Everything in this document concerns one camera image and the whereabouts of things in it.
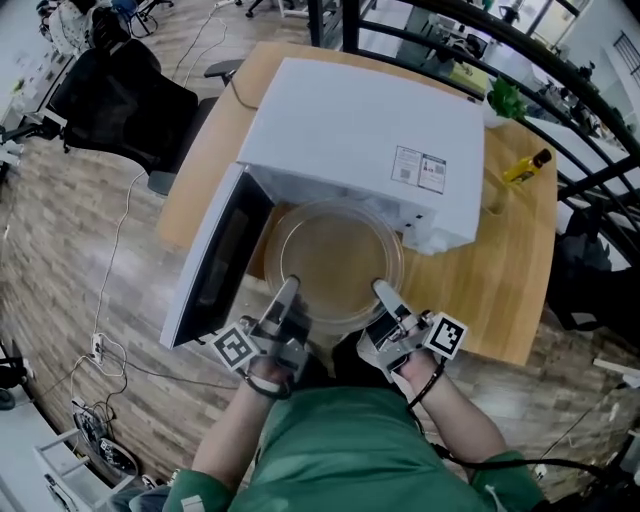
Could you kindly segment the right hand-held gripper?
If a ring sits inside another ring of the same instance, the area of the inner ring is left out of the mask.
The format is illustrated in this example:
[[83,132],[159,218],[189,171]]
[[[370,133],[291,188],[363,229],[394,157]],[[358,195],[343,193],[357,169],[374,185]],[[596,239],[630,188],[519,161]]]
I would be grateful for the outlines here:
[[389,383],[393,374],[416,351],[427,350],[439,357],[439,363],[452,360],[463,345],[468,327],[441,312],[425,312],[417,316],[396,290],[382,279],[373,282],[374,294],[381,301],[390,323],[386,327],[365,330],[357,344],[357,354],[379,370]]

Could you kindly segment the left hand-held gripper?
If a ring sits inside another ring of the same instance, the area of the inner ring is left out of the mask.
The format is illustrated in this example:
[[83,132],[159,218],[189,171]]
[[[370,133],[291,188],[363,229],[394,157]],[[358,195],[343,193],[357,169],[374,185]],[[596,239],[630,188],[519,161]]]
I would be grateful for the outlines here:
[[299,381],[308,361],[309,353],[300,341],[295,338],[281,341],[276,337],[295,301],[299,287],[300,280],[295,275],[287,277],[259,322],[243,316],[209,341],[209,347],[222,364],[229,371],[240,375],[250,388],[263,396],[274,395],[262,392],[249,381],[248,367],[254,357],[273,358],[291,372],[290,392],[285,396],[291,395],[292,382]]

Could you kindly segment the person's left hand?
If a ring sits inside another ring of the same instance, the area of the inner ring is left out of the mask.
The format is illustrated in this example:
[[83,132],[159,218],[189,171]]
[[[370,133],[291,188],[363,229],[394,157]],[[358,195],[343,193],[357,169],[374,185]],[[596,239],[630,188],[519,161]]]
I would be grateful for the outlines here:
[[268,395],[281,397],[290,392],[291,372],[270,357],[254,357],[249,363],[248,379]]

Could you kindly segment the person's right hand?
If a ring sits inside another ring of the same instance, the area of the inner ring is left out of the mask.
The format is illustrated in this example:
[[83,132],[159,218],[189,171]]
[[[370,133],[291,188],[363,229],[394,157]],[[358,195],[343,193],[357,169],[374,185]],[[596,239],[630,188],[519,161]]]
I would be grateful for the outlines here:
[[412,352],[398,372],[409,383],[414,394],[417,395],[428,383],[437,368],[438,362],[433,353],[422,349]]

